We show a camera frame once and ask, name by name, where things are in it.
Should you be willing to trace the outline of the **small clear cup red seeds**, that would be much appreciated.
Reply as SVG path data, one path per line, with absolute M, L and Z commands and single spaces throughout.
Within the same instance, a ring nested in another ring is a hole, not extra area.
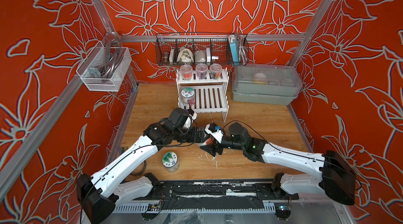
M 182 75 L 183 80 L 192 80 L 193 79 L 193 67 L 189 64 L 184 64 L 180 67 L 179 70 Z

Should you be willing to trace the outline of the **white slatted wooden shelf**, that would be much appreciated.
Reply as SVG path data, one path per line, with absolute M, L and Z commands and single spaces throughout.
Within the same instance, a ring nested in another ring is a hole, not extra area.
M 227 69 L 221 72 L 219 80 L 212 80 L 208 73 L 206 79 L 199 80 L 196 71 L 193 71 L 192 80 L 183 80 L 179 70 L 176 71 L 176 86 L 178 90 L 178 107 L 193 109 L 196 113 L 222 113 L 223 120 L 227 120 L 229 103 L 227 98 L 229 73 Z M 191 87 L 196 92 L 196 101 L 192 107 L 185 106 L 181 100 L 181 90 Z

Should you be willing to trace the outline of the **seed jar strawberry lid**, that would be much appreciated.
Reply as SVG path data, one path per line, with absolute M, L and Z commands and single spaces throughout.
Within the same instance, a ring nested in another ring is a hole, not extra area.
M 215 143 L 215 139 L 213 137 L 210 137 L 209 139 L 207 139 L 202 146 L 210 146 L 210 145 L 214 145 Z

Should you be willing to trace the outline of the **seed jar flower lid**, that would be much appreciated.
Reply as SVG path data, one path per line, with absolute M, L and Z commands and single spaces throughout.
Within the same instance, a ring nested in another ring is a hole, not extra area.
M 196 92 L 191 87 L 185 87 L 181 90 L 181 100 L 185 106 L 192 107 L 196 101 Z

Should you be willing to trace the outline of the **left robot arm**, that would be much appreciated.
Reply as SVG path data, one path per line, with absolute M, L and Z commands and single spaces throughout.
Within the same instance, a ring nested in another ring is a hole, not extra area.
M 171 142 L 199 144 L 210 139 L 211 133 L 219 127 L 211 123 L 206 127 L 193 126 L 196 113 L 191 109 L 176 108 L 168 118 L 150 124 L 138 140 L 122 155 L 106 167 L 89 176 L 81 174 L 76 181 L 77 200 L 92 224 L 106 220 L 122 199 L 118 186 L 141 163 Z

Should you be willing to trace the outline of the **seed jar tree lid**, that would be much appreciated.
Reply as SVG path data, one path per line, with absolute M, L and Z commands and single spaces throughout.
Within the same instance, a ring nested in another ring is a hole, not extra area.
M 166 152 L 162 157 L 162 164 L 168 172 L 173 173 L 179 169 L 179 157 L 175 152 Z

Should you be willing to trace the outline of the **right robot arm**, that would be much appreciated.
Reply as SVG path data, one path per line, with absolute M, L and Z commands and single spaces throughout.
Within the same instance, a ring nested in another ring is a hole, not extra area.
M 290 195 L 325 194 L 337 203 L 355 205 L 356 184 L 359 183 L 357 174 L 335 151 L 328 150 L 321 154 L 281 147 L 252 137 L 238 122 L 229 127 L 228 134 L 215 123 L 208 124 L 205 133 L 210 139 L 204 147 L 212 156 L 222 154 L 225 148 L 235 149 L 242 151 L 252 162 L 275 164 L 303 172 L 300 179 L 282 173 L 275 177 L 276 186 Z

